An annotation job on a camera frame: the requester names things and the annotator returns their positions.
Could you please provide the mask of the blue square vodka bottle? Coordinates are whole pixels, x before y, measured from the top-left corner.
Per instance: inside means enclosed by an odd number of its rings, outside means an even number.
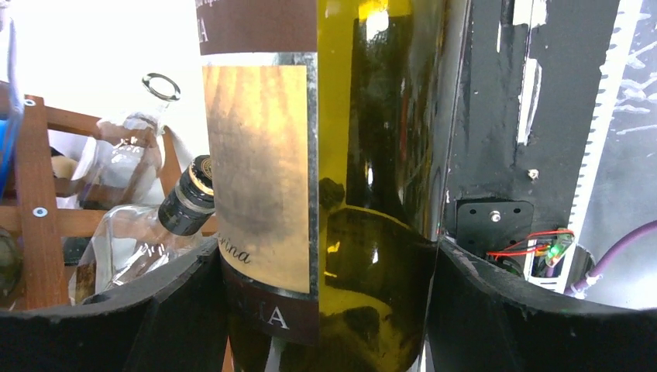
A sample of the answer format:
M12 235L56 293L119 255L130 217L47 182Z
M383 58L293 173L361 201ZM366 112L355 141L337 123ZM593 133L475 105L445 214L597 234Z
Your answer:
M1 197L9 179L15 144L24 114L17 78L18 43L9 9L1 9Z

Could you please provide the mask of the tall clear glass bottle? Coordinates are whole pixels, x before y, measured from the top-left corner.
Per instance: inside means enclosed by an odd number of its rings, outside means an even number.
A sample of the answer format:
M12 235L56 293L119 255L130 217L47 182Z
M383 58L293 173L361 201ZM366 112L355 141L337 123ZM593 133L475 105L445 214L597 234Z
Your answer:
M181 98L171 78L151 72L142 77L150 100L138 108L99 119L71 178L65 208L109 210L136 203L160 176L165 158L162 116Z

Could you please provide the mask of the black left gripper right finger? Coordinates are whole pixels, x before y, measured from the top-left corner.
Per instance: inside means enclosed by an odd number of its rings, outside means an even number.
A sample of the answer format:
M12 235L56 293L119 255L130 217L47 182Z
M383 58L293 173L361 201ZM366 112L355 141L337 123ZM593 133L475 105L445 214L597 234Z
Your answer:
M428 315L438 371L654 371L656 313L530 284L448 240Z

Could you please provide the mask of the clear liquor bottle black cap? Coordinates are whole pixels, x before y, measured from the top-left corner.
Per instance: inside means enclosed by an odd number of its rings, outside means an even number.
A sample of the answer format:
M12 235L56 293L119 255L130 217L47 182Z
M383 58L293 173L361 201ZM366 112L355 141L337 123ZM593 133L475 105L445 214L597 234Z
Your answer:
M69 282L71 303L124 285L197 247L215 211L212 160L195 157L160 205L120 205L102 217Z

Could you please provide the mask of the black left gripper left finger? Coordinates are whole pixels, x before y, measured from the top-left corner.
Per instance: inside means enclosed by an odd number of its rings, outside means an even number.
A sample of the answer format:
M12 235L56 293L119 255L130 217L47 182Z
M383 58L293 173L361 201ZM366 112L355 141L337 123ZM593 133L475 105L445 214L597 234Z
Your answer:
M219 371L227 302L217 243L81 305L1 313L3 371Z

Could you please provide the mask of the green wine bottle grey cap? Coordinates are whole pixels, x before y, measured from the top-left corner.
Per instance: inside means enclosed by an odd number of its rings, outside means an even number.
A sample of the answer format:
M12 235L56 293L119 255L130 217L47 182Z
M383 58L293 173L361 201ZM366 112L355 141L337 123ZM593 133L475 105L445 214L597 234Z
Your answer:
M198 1L237 371L416 371L445 1Z

